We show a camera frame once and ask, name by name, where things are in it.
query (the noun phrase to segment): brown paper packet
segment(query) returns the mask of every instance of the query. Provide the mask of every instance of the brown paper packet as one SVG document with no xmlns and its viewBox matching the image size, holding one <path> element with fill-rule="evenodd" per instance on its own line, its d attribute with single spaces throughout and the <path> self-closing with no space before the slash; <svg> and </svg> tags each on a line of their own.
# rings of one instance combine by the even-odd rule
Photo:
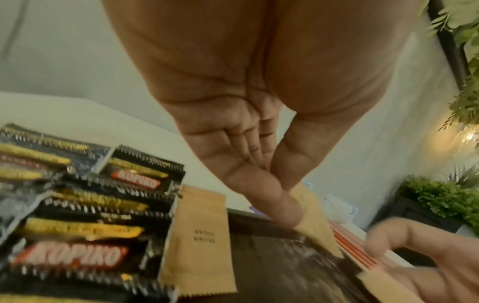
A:
<svg viewBox="0 0 479 303">
<path fill-rule="evenodd" d="M 293 188 L 291 196 L 301 203 L 304 209 L 303 220 L 294 229 L 309 237 L 334 256 L 342 258 L 343 254 L 334 239 L 333 230 L 316 195 L 300 183 Z"/>
<path fill-rule="evenodd" d="M 160 282 L 180 296 L 236 293 L 225 195 L 185 185 L 181 190 Z"/>
<path fill-rule="evenodd" d="M 358 278 L 381 303 L 424 303 L 417 295 L 379 267 L 360 273 Z"/>
</svg>

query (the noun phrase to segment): foliage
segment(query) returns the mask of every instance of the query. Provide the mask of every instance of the foliage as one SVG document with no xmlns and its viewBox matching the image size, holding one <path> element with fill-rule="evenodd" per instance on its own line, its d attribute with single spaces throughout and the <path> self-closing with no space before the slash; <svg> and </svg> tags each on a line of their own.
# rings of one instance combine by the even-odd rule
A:
<svg viewBox="0 0 479 303">
<path fill-rule="evenodd" d="M 449 173 L 448 181 L 459 185 L 461 188 L 478 188 L 479 166 L 473 165 L 469 168 L 454 166 L 454 172 Z"/>
<path fill-rule="evenodd" d="M 472 3 L 470 0 L 464 0 L 461 4 L 469 5 Z M 451 15 L 454 13 L 450 7 L 440 11 L 439 16 L 431 21 L 431 26 L 428 28 L 430 35 L 446 30 L 454 36 L 458 46 L 479 46 L 479 11 L 472 22 L 460 26 L 449 22 Z M 466 83 L 456 100 L 449 106 L 452 113 L 441 129 L 446 129 L 455 122 L 479 124 L 479 53 L 469 60 L 469 69 L 471 74 L 467 77 Z"/>
<path fill-rule="evenodd" d="M 478 190 L 414 176 L 404 180 L 399 190 L 442 218 L 455 218 L 466 223 L 479 235 Z"/>
</svg>

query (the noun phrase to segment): planter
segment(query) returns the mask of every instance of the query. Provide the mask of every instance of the planter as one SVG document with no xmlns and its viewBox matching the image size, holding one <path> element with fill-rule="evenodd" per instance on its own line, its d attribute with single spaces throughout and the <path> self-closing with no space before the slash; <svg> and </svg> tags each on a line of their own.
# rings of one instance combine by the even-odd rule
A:
<svg viewBox="0 0 479 303">
<path fill-rule="evenodd" d="M 396 199 L 396 201 L 389 207 L 389 212 L 387 212 L 381 220 L 390 217 L 414 220 L 451 233 L 456 233 L 463 225 L 459 220 L 439 217 L 432 211 L 422 207 L 417 201 L 404 196 L 399 196 Z M 414 266 L 436 266 L 431 258 L 408 249 L 397 249 L 394 250 L 394 252 Z"/>
</svg>

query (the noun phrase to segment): hand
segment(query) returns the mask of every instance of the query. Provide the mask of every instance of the hand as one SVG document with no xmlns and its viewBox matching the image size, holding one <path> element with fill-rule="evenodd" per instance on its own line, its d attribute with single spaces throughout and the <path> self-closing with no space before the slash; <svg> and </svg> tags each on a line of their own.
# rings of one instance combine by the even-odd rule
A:
<svg viewBox="0 0 479 303">
<path fill-rule="evenodd" d="M 292 189 L 384 95 L 417 0 L 104 0 L 198 158 L 285 227 Z M 276 145 L 283 105 L 296 111 Z"/>
<path fill-rule="evenodd" d="M 405 247 L 431 257 L 438 268 L 394 268 L 392 277 L 426 303 L 479 302 L 479 240 L 406 219 L 389 219 L 369 233 L 366 251 L 378 258 Z"/>
</svg>

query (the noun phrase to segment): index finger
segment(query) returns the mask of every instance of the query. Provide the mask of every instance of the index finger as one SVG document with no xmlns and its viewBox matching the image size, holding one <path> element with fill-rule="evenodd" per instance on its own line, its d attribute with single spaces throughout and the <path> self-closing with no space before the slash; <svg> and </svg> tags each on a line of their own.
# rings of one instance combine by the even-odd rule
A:
<svg viewBox="0 0 479 303">
<path fill-rule="evenodd" d="M 233 191 L 243 194 L 261 212 L 286 228 L 302 219 L 300 204 L 271 173 L 247 162 L 231 146 L 223 130 L 183 134 L 196 156 Z"/>
<path fill-rule="evenodd" d="M 366 252 L 380 257 L 387 250 L 408 248 L 431 258 L 444 254 L 454 234 L 416 221 L 392 218 L 375 226 L 368 234 Z"/>
</svg>

